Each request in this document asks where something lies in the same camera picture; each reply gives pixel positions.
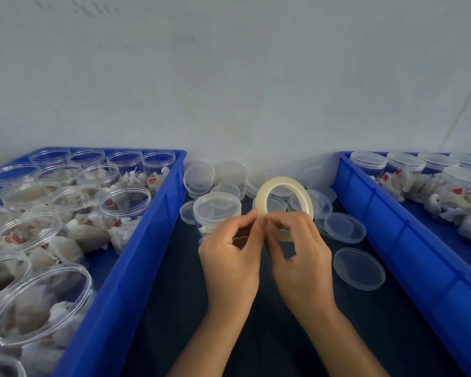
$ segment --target blue tray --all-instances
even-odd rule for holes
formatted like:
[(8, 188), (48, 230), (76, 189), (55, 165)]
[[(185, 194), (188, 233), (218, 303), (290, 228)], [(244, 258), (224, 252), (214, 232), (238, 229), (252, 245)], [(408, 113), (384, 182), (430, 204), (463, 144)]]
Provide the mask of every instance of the blue tray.
[[(116, 149), (104, 150), (108, 154)], [(187, 153), (174, 152), (176, 162), (121, 256), (111, 246), (87, 255), (98, 295), (53, 377), (120, 375), (186, 195), (183, 161)], [(28, 155), (9, 164), (29, 162)]]
[(333, 189), (364, 223), (372, 246), (471, 375), (471, 244), (418, 204), (399, 204), (349, 160), (350, 153), (340, 153)]

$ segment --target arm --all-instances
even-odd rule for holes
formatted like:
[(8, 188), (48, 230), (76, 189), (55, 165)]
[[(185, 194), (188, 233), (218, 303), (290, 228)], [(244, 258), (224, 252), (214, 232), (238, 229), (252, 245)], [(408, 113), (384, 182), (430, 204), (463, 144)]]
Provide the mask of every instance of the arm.
[(222, 375), (257, 294), (266, 226), (252, 210), (224, 221), (199, 247), (208, 310), (168, 377)]
[(267, 218), (279, 228), (289, 228), (295, 240), (296, 255), (285, 259), (276, 237), (266, 233), (272, 274), (329, 375), (388, 376), (335, 304), (332, 252), (310, 217), (302, 212), (273, 212)]

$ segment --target white wall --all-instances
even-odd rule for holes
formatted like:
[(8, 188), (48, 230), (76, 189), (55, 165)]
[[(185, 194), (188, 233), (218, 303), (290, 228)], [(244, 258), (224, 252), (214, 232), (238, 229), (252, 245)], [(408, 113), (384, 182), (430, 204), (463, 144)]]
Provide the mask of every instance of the white wall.
[(0, 0), (0, 162), (469, 150), (470, 93), (471, 0)]

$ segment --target roll of tape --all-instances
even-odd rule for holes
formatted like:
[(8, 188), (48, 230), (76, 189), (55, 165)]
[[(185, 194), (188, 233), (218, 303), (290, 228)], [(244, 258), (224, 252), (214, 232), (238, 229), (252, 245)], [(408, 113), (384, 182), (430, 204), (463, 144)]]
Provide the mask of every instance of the roll of tape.
[[(289, 188), (298, 197), (300, 207), (303, 212), (306, 212), (311, 219), (314, 219), (314, 211), (312, 208), (312, 200), (299, 182), (289, 177), (275, 177), (265, 184), (258, 190), (257, 196), (255, 197), (255, 208), (257, 208), (258, 216), (267, 214), (267, 198), (270, 192), (277, 186), (285, 186)], [(289, 232), (281, 231), (272, 223), (267, 224), (267, 230), (271, 231), (281, 242), (293, 242), (293, 237)]]

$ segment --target black tabletop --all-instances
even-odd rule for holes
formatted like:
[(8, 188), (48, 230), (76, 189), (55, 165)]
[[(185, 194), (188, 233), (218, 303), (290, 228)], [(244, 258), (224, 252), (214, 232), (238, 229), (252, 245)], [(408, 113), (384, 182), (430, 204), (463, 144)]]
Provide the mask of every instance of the black tabletop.
[[(252, 200), (243, 200), (243, 213)], [(337, 201), (334, 211), (345, 212)], [(124, 377), (164, 376), (197, 329), (207, 309), (206, 286), (197, 253), (199, 233), (178, 217), (147, 305), (127, 355)], [(333, 271), (339, 309), (391, 376), (463, 375), (438, 337), (367, 240), (355, 245), (325, 238), (333, 254), (355, 247), (383, 265), (386, 281), (360, 291)], [(293, 244), (282, 244), (293, 253)], [(327, 375), (307, 335), (285, 306), (264, 249), (260, 288), (228, 360), (224, 376)]]

